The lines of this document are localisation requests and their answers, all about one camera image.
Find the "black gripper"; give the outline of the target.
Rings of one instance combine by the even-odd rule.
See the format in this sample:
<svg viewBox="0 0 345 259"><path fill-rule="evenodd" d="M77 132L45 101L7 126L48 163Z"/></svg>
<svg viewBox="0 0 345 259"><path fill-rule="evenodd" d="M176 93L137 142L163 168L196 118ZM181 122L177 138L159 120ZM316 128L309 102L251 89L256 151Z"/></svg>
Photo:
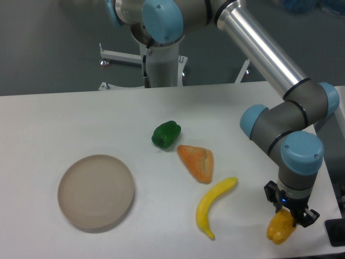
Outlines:
<svg viewBox="0 0 345 259"><path fill-rule="evenodd" d="M308 206L312 189L312 187L304 190L291 189L280 180L277 183L269 181L264 187L266 198L274 205L275 213L286 208L293 218L293 226L301 225L302 227L314 224L320 216L317 211L309 209Z"/></svg>

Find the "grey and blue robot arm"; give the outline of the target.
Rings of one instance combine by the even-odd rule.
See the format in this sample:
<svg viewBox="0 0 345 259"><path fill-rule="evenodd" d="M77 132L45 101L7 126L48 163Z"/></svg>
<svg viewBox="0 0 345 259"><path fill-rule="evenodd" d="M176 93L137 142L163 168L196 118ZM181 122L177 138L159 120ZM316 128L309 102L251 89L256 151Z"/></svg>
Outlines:
<svg viewBox="0 0 345 259"><path fill-rule="evenodd" d="M210 23L225 31L282 97L274 107L253 105L240 127L279 167L278 180L264 190L276 210L288 208L294 224L308 227L319 217L308 207L322 164L323 144L305 129L336 111L340 97L333 85L312 82L283 52L246 8L245 1L105 1L114 26L129 25L141 44L144 86L178 84L178 58L149 51L178 46L189 32Z"/></svg>

